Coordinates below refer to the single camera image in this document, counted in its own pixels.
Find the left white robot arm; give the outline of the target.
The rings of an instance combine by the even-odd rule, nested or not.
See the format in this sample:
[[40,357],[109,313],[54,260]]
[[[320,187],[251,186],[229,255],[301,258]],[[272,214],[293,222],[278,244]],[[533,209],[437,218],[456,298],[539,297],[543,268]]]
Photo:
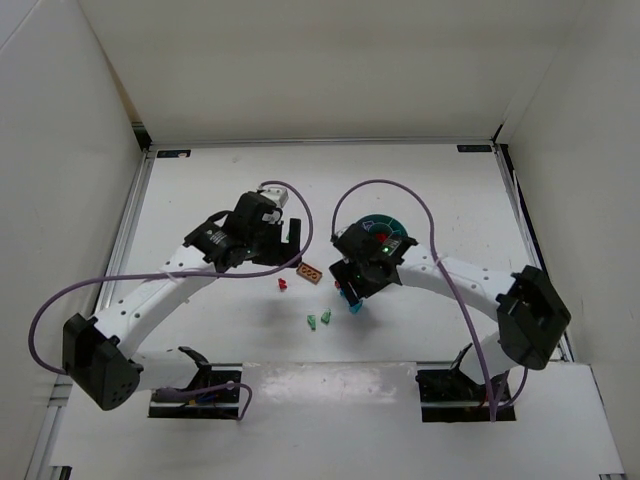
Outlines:
[[211,215],[189,233],[160,268],[132,292],[63,328],[63,367],[102,410],[151,390],[160,401],[189,400],[211,385],[211,365],[191,347],[142,352],[143,341],[179,306],[245,262],[295,268],[301,261],[301,222],[283,222],[289,187],[262,185],[231,211]]

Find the teal studded lego brick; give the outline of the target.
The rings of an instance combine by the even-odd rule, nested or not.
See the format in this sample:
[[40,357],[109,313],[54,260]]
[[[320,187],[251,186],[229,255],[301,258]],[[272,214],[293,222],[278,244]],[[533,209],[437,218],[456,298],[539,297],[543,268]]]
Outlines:
[[363,306],[362,302],[359,302],[359,303],[357,303],[355,305],[352,305],[352,306],[349,307],[349,312],[351,314],[357,314],[360,311],[360,309],[362,308],[362,306]]

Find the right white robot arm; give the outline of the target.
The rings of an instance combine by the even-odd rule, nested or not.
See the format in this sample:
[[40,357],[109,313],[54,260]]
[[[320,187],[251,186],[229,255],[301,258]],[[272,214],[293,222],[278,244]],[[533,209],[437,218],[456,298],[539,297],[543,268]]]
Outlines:
[[342,258],[330,272],[352,306],[398,285],[460,301],[496,322],[495,333],[454,361],[454,371],[467,382],[483,385],[515,367],[545,369],[570,323],[571,314],[549,276],[534,266],[509,273],[440,259],[411,237],[379,239],[359,224],[331,241]]

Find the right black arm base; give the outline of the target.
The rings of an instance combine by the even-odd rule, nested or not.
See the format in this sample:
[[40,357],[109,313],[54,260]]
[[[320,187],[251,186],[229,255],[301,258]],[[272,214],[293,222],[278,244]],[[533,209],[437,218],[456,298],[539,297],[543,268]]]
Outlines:
[[423,423],[486,423],[491,419],[489,396],[484,384],[477,385],[459,371],[469,344],[451,366],[418,365],[415,381],[419,389]]

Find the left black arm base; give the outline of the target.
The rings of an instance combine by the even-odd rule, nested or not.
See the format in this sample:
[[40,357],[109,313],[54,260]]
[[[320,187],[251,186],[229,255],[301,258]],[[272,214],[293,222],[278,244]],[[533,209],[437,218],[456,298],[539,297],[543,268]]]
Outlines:
[[253,400],[252,388],[242,381],[240,364],[211,363],[191,347],[166,354],[173,374],[168,385],[151,389],[151,419],[242,421]]

